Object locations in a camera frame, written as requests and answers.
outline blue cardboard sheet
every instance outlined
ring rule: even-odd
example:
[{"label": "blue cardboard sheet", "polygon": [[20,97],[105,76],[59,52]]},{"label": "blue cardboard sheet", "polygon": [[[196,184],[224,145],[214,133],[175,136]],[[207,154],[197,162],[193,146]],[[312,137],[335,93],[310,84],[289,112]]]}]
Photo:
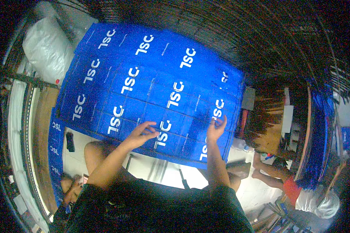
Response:
[{"label": "blue cardboard sheet", "polygon": [[51,120],[48,134],[48,165],[51,184],[56,198],[56,204],[59,206],[63,200],[63,191],[61,188],[61,175],[63,173],[62,149],[65,133],[65,123],[56,118],[55,108],[52,109]]},{"label": "blue cardboard sheet", "polygon": [[223,160],[240,114],[243,74],[184,36],[127,24],[93,24],[75,50],[57,100],[69,128],[118,144],[145,121],[160,132],[135,152],[206,168],[206,130],[226,115]]}]

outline wooden board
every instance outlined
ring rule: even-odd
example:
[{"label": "wooden board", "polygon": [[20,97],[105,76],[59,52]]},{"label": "wooden board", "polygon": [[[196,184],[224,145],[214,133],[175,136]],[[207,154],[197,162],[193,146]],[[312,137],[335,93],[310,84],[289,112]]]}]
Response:
[{"label": "wooden board", "polygon": [[52,107],[59,90],[46,87],[40,92],[33,126],[33,161],[38,187],[43,201],[52,214],[57,211],[48,166],[48,133]]}]

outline person's arm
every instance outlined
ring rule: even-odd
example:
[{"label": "person's arm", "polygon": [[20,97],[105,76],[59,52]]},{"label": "person's arm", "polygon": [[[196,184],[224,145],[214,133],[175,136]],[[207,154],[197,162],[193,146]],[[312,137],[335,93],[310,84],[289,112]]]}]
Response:
[{"label": "person's arm", "polygon": [[158,132],[151,125],[155,122],[145,122],[138,125],[125,141],[123,141],[106,159],[100,163],[89,176],[87,184],[107,188],[115,179],[127,153],[142,146],[147,140],[157,137]]},{"label": "person's arm", "polygon": [[215,187],[224,184],[231,187],[229,177],[225,168],[225,162],[220,156],[218,145],[216,141],[223,134],[224,128],[227,124],[227,117],[224,115],[224,121],[217,119],[211,120],[207,130],[207,173],[209,175],[209,185]]}]

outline fingers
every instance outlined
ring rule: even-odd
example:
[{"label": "fingers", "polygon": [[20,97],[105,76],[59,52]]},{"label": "fingers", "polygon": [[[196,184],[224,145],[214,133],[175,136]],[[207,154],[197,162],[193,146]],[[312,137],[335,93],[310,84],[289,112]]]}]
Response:
[{"label": "fingers", "polygon": [[214,124],[216,125],[217,128],[224,128],[227,125],[227,116],[224,115],[223,116],[224,120],[221,120],[219,118],[217,118],[217,122],[215,122],[214,118],[212,119],[212,122],[214,122]]},{"label": "fingers", "polygon": [[218,121],[219,124],[223,123],[223,121],[221,119],[219,119],[219,118],[217,118],[216,120]]},{"label": "fingers", "polygon": [[224,118],[224,121],[223,121],[223,123],[220,125],[221,127],[225,127],[226,124],[227,124],[227,116],[224,115],[223,118]]},{"label": "fingers", "polygon": [[154,133],[148,133],[145,135],[141,135],[141,137],[145,138],[145,140],[149,140],[149,139],[157,137],[158,135],[159,135],[159,132],[154,132]]},{"label": "fingers", "polygon": [[211,118],[210,125],[215,125],[215,119]]},{"label": "fingers", "polygon": [[134,131],[141,133],[145,128],[147,128],[150,125],[156,125],[156,122],[144,122],[138,126],[136,126],[136,128],[134,129]]},{"label": "fingers", "polygon": [[152,133],[154,133],[156,131],[155,128],[150,127],[150,126],[147,126],[145,129],[148,131],[151,131]]}]

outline person's hand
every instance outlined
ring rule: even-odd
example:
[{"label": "person's hand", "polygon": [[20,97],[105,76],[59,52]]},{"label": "person's hand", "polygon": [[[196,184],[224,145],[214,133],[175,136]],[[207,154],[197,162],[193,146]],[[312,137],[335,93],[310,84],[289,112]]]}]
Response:
[{"label": "person's hand", "polygon": [[155,122],[144,122],[138,125],[121,145],[129,151],[141,147],[147,140],[158,136],[159,132],[151,127],[156,124]]},{"label": "person's hand", "polygon": [[225,115],[223,117],[224,121],[217,118],[217,122],[215,122],[214,118],[211,119],[206,133],[208,143],[216,143],[218,138],[223,134],[224,128],[227,124],[227,117]]}]

